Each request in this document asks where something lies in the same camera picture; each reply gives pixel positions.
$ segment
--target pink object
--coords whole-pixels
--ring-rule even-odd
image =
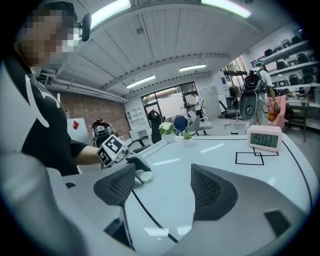
[[[286,95],[275,97],[280,107],[280,113],[273,122],[269,121],[269,126],[278,126],[281,129],[285,127],[285,113],[286,113]],[[273,108],[274,101],[272,97],[268,97],[268,107]]]
[[[255,149],[277,152],[281,148],[283,133],[280,127],[251,125],[247,131],[247,144]]]

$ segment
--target red sign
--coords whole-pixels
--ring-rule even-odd
[[[77,130],[79,127],[79,123],[76,121],[73,121],[73,129]]]

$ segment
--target digital clock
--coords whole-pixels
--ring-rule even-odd
[[[247,131],[247,143],[252,148],[276,152],[282,144],[282,136],[278,126],[252,125]]]

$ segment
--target blue chair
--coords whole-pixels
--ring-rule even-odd
[[[177,116],[173,121],[173,125],[174,125],[174,127],[176,129],[175,133],[178,135],[186,127],[188,127],[188,120],[183,115]]]

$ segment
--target clock display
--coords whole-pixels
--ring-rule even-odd
[[[270,148],[276,148],[279,136],[261,133],[251,133],[250,143]]]

